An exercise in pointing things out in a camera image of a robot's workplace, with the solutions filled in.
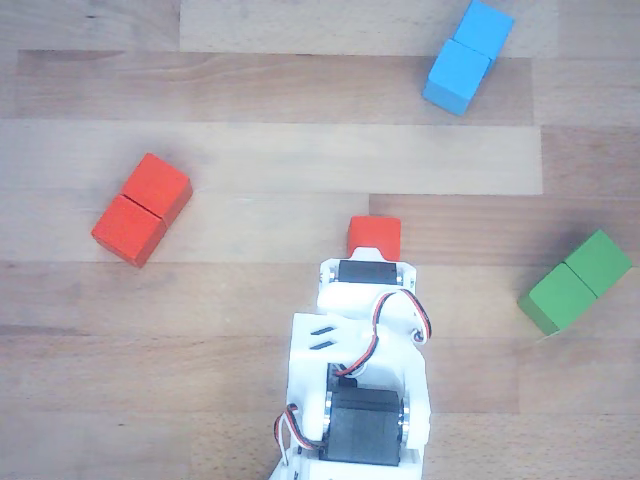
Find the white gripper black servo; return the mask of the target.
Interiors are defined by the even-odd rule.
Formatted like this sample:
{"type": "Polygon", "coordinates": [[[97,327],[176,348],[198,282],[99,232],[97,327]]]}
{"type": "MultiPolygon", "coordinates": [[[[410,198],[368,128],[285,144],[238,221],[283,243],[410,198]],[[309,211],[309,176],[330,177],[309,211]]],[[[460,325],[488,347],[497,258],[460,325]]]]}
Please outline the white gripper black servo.
{"type": "Polygon", "coordinates": [[[357,247],[349,258],[321,263],[317,311],[363,318],[382,294],[400,289],[416,293],[416,283],[414,266],[386,260],[377,248],[357,247]]]}

